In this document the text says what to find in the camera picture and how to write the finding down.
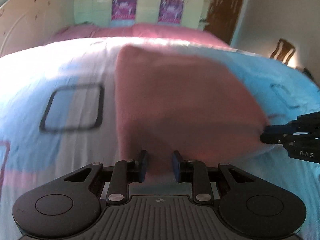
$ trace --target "bed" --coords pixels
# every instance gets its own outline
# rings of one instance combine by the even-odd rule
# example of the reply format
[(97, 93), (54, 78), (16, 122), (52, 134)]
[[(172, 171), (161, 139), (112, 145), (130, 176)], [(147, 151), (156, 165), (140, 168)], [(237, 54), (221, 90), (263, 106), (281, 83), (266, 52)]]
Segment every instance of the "bed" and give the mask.
[[(114, 71), (117, 54), (126, 45), (152, 46), (180, 54), (215, 59), (245, 85), (271, 124), (284, 124), (296, 116), (319, 110), (318, 87), (297, 70), (281, 63), (230, 48), (212, 48), (187, 41), (160, 38), (85, 38), (36, 47), (0, 59), (0, 239), (18, 239), (11, 209), (24, 192), (76, 170), (88, 163), (114, 165), (120, 159), (115, 123)], [(87, 127), (96, 118), (104, 85), (103, 123), (97, 130), (73, 133), (41, 133), (39, 123), (52, 92), (61, 89), (47, 116), (47, 129)], [(271, 86), (280, 84), (286, 95), (279, 97)], [(65, 86), (81, 86), (78, 92)], [(232, 164), (281, 186), (299, 196), (308, 214), (299, 236), (320, 237), (320, 166), (289, 159), (282, 147), (254, 157), (235, 159)], [(161, 187), (145, 185), (132, 193), (185, 194), (189, 188), (168, 182)]]

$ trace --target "beige headboard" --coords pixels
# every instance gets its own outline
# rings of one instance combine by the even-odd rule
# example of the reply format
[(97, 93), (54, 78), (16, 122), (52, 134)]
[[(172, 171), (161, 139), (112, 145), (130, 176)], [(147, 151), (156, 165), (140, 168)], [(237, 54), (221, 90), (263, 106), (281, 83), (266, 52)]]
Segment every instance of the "beige headboard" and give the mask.
[(40, 46), (62, 28), (58, 0), (8, 0), (0, 7), (0, 57)]

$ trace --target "pink poster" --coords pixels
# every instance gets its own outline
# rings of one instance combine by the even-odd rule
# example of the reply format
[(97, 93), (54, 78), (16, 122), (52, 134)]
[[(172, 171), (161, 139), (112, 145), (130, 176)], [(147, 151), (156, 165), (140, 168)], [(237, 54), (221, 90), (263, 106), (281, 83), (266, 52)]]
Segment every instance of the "pink poster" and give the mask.
[(159, 22), (179, 24), (183, 11), (183, 0), (161, 0)]
[(112, 20), (134, 20), (137, 0), (112, 0)]

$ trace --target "yellow wall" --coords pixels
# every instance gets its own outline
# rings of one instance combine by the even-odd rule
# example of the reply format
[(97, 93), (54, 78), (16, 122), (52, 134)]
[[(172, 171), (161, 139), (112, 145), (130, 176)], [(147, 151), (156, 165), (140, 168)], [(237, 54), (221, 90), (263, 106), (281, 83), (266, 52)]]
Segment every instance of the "yellow wall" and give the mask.
[[(181, 26), (198, 28), (204, 0), (185, 0)], [(160, 0), (138, 0), (136, 22), (157, 23)], [(93, 22), (108, 27), (112, 0), (74, 0), (75, 22)]]

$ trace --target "brown door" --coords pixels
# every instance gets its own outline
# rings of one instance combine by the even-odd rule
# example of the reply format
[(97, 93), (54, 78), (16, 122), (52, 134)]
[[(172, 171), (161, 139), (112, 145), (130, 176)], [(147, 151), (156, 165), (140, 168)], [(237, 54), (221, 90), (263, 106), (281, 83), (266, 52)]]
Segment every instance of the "brown door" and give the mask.
[(231, 43), (243, 0), (211, 0), (205, 30)]

